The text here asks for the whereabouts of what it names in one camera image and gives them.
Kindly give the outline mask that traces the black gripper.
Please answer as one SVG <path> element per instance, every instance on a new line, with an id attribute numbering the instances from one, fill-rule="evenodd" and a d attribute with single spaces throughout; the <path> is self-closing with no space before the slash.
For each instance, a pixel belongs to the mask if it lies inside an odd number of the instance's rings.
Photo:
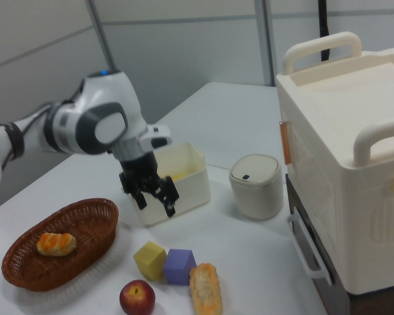
<path id="1" fill-rule="evenodd" d="M 120 165 L 123 191 L 131 194 L 139 209 L 147 206 L 143 195 L 147 192 L 162 203 L 169 218 L 176 213 L 175 203 L 179 199 L 179 193 L 171 177 L 159 177 L 154 153 L 146 153 L 130 161 L 120 161 Z"/>

